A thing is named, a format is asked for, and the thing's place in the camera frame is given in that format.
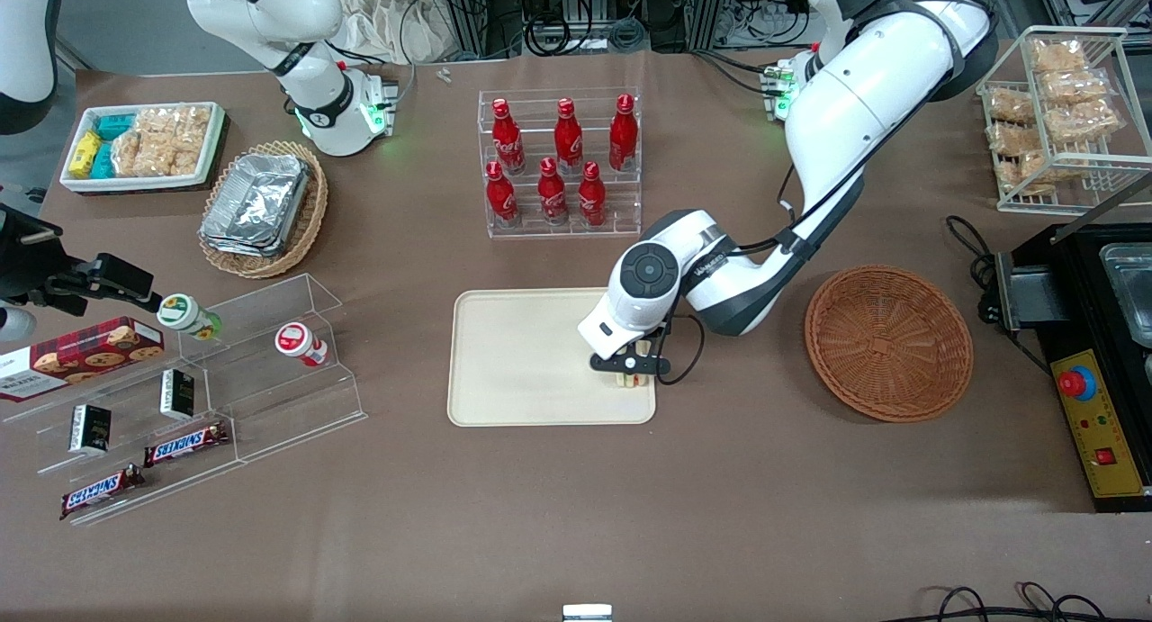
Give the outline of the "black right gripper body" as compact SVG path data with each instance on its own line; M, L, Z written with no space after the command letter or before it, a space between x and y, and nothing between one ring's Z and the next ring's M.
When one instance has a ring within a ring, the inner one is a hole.
M29 295L45 289L50 278L66 273L63 229L26 213L3 206L1 228L1 298L26 303Z

